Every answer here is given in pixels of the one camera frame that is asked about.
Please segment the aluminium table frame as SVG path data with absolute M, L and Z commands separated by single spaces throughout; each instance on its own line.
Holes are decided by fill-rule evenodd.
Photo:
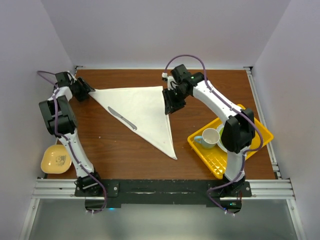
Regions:
M 200 128 L 213 119 L 202 104 L 192 100 L 190 108 L 171 118 L 171 129 L 178 160 L 165 158 L 156 150 L 134 152 L 120 142 L 128 130 L 105 113 L 93 101 L 73 102 L 80 119 L 80 137 L 84 148 L 104 177 L 160 179 L 194 178 L 212 180 L 213 175 L 200 163 L 187 144 L 191 124 Z M 284 179 L 268 143 L 248 160 L 249 179 L 258 184 L 257 193 L 244 201 L 239 216 L 227 216 L 216 208 L 176 205 L 129 205 L 124 219 L 115 210 L 92 216 L 80 208 L 81 199 L 62 190 L 47 199 L 32 198 L 24 221 L 22 240 L 122 239 L 240 239 L 304 240 L 302 222 L 290 180 Z

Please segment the tan wooden plate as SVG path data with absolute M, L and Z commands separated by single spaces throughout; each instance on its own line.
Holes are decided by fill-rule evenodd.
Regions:
M 63 174 L 72 165 L 67 149 L 61 144 L 48 147 L 40 164 L 41 170 L 46 174 Z

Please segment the white cloth napkin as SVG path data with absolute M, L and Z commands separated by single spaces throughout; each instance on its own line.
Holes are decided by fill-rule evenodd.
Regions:
M 108 106 L 136 125 L 137 130 L 133 130 L 122 119 L 111 114 L 135 134 L 177 160 L 162 91 L 162 86 L 125 87 L 96 89 L 89 95 L 109 114 Z

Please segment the green plate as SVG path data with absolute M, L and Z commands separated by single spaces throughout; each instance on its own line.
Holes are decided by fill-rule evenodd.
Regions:
M 217 145 L 219 146 L 219 148 L 224 151 L 225 153 L 227 153 L 227 149 L 225 148 L 225 146 L 223 145 L 222 143 L 222 133 L 223 133 L 223 130 L 224 130 L 224 125 L 221 124 L 219 125 L 216 130 L 218 131 L 219 133 L 219 142 L 217 143 Z

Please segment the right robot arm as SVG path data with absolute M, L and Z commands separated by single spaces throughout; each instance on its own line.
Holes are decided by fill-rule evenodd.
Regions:
M 181 64 L 171 70 L 163 71 L 162 80 L 171 83 L 162 91 L 165 114 L 172 114 L 186 105 L 186 98 L 192 96 L 205 104 L 222 122 L 224 128 L 222 144 L 227 150 L 227 165 L 223 192 L 235 196 L 245 180 L 245 159 L 256 135 L 254 113 L 251 109 L 242 109 L 223 96 L 208 80 L 206 72 L 191 73 Z

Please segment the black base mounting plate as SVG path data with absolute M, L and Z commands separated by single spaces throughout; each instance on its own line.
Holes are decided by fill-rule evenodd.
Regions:
M 248 181 L 241 180 L 226 187 L 222 180 L 186 179 L 102 179 L 99 183 L 85 177 L 74 182 L 74 195 L 85 198 L 87 210 L 116 209 L 122 205 L 205 205 L 237 213 L 242 199 L 251 197 Z

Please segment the light blue mug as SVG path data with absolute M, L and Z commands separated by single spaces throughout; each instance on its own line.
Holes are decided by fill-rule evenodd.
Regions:
M 214 128 L 206 128 L 201 135 L 195 136 L 193 140 L 204 149 L 212 149 L 220 141 L 220 133 Z

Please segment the silver table knife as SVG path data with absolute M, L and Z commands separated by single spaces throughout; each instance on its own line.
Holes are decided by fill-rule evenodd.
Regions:
M 115 117 L 123 120 L 125 123 L 127 123 L 134 131 L 136 131 L 138 128 L 135 124 L 133 124 L 131 121 L 127 120 L 125 117 L 123 117 L 121 114 L 119 114 L 117 111 L 115 111 L 113 108 L 110 106 L 107 107 L 109 112 L 114 115 Z

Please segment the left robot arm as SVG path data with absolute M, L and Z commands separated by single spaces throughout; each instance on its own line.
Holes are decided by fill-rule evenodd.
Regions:
M 83 78 L 76 78 L 68 71 L 52 73 L 39 70 L 37 74 L 53 85 L 51 97 L 38 105 L 46 129 L 62 143 L 70 156 L 77 176 L 74 182 L 76 189 L 89 196 L 101 195 L 104 184 L 82 147 L 78 122 L 70 105 L 73 97 L 82 102 L 95 90 Z

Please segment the yellow plastic tray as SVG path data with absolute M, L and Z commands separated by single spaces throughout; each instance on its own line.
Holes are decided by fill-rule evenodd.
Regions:
M 232 166 L 228 164 L 228 159 L 237 160 L 237 163 L 241 164 L 243 156 L 246 159 L 250 158 L 274 138 L 273 134 L 254 117 L 251 109 L 240 104 L 236 109 L 235 116 L 228 116 L 226 120 L 217 117 L 187 138 L 191 148 L 219 180 L 223 179 L 225 172 Z M 205 149 L 194 141 L 194 137 L 201 136 L 205 129 L 217 129 L 219 125 L 224 126 L 221 138 L 227 152 L 221 150 L 218 145 Z

